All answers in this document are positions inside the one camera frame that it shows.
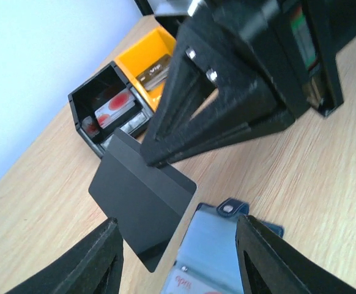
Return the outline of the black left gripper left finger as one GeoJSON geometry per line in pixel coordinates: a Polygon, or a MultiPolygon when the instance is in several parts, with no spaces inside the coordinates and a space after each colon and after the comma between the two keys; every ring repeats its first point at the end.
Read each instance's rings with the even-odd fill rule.
{"type": "Polygon", "coordinates": [[[108,218],[9,293],[119,293],[124,263],[117,220],[108,218]]]}

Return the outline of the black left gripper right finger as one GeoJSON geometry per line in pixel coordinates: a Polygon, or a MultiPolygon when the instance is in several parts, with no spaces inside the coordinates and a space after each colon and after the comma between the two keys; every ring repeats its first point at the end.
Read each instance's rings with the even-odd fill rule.
{"type": "Polygon", "coordinates": [[[235,243],[245,293],[356,293],[253,216],[239,217],[235,243]]]}

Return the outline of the black magnetic stripe card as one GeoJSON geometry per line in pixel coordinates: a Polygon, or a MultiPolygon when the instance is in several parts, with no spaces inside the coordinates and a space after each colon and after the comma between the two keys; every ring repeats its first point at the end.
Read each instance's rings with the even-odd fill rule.
{"type": "Polygon", "coordinates": [[[195,192],[196,183],[171,165],[149,167],[141,144],[117,129],[111,136],[89,193],[123,239],[153,273],[195,192]]]}

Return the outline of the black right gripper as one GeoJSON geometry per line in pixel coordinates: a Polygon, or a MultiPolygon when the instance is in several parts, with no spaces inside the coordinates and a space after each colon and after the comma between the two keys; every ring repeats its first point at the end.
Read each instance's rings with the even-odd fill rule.
{"type": "Polygon", "coordinates": [[[282,132],[309,108],[323,116],[338,108],[341,11],[333,1],[222,1],[188,17],[177,33],[179,72],[189,79],[179,118],[190,119],[217,89],[214,117],[240,113],[249,124],[156,166],[282,132]]]}

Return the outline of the blue leather card holder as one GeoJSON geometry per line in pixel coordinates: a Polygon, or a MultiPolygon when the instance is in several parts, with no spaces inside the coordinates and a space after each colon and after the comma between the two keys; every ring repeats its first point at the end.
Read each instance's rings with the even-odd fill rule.
{"type": "Polygon", "coordinates": [[[177,251],[173,267],[185,266],[229,293],[243,293],[235,234],[250,206],[228,198],[218,206],[200,203],[177,251]]]}

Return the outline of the red white april card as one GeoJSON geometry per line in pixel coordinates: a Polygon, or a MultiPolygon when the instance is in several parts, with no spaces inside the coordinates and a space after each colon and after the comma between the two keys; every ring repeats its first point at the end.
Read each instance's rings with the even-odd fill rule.
{"type": "Polygon", "coordinates": [[[160,293],[229,293],[229,291],[185,266],[178,266],[170,270],[160,293]]]}

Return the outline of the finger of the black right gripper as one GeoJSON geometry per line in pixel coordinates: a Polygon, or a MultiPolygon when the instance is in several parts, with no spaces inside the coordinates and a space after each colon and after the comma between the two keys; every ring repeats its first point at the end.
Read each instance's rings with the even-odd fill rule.
{"type": "Polygon", "coordinates": [[[141,144],[140,154],[148,166],[220,148],[218,108],[213,103],[201,106],[217,89],[206,71],[221,64],[220,41],[220,29],[211,24],[180,26],[161,101],[141,144]]]}

